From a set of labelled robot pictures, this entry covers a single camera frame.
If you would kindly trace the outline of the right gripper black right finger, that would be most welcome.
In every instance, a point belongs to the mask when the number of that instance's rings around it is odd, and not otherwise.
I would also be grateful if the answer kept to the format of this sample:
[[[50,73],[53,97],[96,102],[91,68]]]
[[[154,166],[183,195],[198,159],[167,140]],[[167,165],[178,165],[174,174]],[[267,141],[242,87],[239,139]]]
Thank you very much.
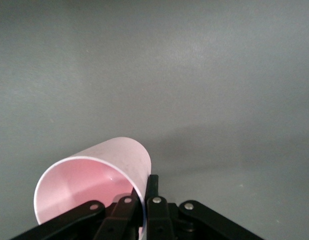
[[[156,174],[148,177],[145,200],[147,240],[265,240],[198,201],[167,202]]]

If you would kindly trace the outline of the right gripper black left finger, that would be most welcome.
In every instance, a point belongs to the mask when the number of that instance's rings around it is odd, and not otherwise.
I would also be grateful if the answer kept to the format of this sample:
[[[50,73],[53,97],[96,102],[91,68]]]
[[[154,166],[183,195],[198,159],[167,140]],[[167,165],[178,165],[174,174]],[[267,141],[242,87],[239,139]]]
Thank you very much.
[[[142,206],[135,192],[106,207],[85,202],[10,240],[138,240]]]

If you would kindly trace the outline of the pink plastic cup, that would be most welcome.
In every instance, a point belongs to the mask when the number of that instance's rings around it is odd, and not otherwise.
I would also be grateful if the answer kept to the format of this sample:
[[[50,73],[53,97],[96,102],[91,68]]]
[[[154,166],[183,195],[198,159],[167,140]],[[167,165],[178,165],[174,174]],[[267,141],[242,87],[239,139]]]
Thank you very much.
[[[129,137],[104,141],[51,165],[33,197],[39,225],[96,200],[109,207],[135,191],[146,212],[145,195],[152,163],[148,151]]]

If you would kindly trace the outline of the dark grey table cloth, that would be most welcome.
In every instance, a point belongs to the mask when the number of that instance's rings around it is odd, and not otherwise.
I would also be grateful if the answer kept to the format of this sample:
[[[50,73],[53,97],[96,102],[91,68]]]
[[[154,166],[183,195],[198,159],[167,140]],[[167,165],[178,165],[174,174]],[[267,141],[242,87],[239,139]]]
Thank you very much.
[[[49,166],[115,137],[168,201],[309,240],[309,0],[0,0],[0,240]]]

